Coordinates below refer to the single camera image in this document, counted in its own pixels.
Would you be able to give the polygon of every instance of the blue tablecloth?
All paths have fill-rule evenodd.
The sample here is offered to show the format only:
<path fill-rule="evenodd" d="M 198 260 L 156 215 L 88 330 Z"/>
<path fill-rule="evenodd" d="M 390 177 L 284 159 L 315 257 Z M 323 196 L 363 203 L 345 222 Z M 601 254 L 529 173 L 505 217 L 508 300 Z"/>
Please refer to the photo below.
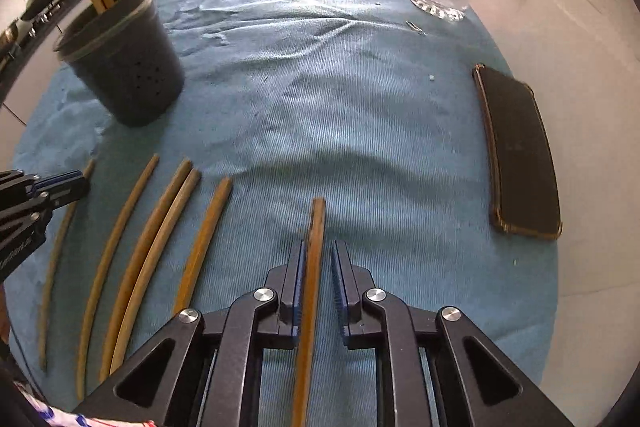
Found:
<path fill-rule="evenodd" d="M 470 70 L 508 71 L 470 10 L 447 23 L 409 0 L 156 0 L 186 71 L 175 105 L 145 128 L 118 124 L 63 66 L 14 164 L 50 174 L 97 168 L 66 238 L 53 289 L 49 368 L 37 369 L 36 317 L 52 241 L 6 282 L 15 333 L 53 404 L 76 404 L 76 346 L 89 289 L 116 214 L 150 156 L 160 164 L 114 256 L 95 317 L 88 389 L 120 278 L 146 218 L 184 156 L 203 172 L 146 292 L 129 352 L 170 318 L 194 235 L 221 176 L 234 192 L 193 304 L 227 307 L 259 286 L 302 238 L 311 199 L 327 201 L 326 237 L 408 304 L 456 305 L 533 380 L 554 324 L 554 243 L 500 235 L 488 221 L 490 180 Z M 406 21 L 420 26 L 423 36 Z M 48 230 L 53 237 L 63 212 Z M 322 265 L 309 425 L 375 423 L 373 353 L 341 344 L 329 259 Z M 268 352 L 263 426 L 286 425 L 291 352 Z"/>

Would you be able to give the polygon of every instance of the smartphone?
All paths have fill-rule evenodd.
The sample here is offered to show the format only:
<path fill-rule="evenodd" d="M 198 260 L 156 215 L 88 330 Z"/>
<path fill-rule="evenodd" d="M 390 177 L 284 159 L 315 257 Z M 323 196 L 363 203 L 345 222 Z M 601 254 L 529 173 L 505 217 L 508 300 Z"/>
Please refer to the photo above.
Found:
<path fill-rule="evenodd" d="M 562 232 L 556 172 L 533 90 L 476 64 L 490 162 L 490 219 L 505 233 L 557 239 Z"/>

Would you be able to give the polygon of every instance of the black cable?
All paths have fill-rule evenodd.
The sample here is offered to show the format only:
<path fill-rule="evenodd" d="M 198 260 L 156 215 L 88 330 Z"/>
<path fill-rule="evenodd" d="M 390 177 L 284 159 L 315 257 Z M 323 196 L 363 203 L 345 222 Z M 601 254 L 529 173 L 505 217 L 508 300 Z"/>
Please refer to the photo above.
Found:
<path fill-rule="evenodd" d="M 22 350 L 22 344 L 20 343 L 20 339 L 18 338 L 18 335 L 15 333 L 14 325 L 11 322 L 11 317 L 9 316 L 9 309 L 6 310 L 6 318 L 7 318 L 8 322 L 9 322 L 9 328 L 10 328 L 12 334 L 14 335 L 15 344 L 18 346 L 18 350 L 20 351 L 20 356 L 22 357 L 22 361 L 24 362 L 24 367 L 27 369 L 27 373 L 29 373 L 29 376 L 31 377 L 30 384 L 33 385 L 33 387 L 35 388 L 37 393 L 40 395 L 37 398 L 42 400 L 44 403 L 49 403 L 47 401 L 47 398 L 44 396 L 44 393 L 42 392 L 40 386 L 38 385 L 38 382 L 36 381 L 35 377 L 33 376 L 33 373 L 31 372 L 31 367 L 29 367 L 29 363 L 27 362 L 27 357 L 24 356 L 24 351 Z"/>

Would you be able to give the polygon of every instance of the gray plastic cup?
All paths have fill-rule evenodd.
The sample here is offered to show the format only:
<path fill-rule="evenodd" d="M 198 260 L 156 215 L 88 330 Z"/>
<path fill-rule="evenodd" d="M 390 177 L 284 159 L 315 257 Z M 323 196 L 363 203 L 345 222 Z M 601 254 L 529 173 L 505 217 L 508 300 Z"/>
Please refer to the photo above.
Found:
<path fill-rule="evenodd" d="M 154 121 L 174 103 L 184 72 L 153 0 L 114 0 L 84 10 L 54 47 L 100 103 L 128 126 Z"/>

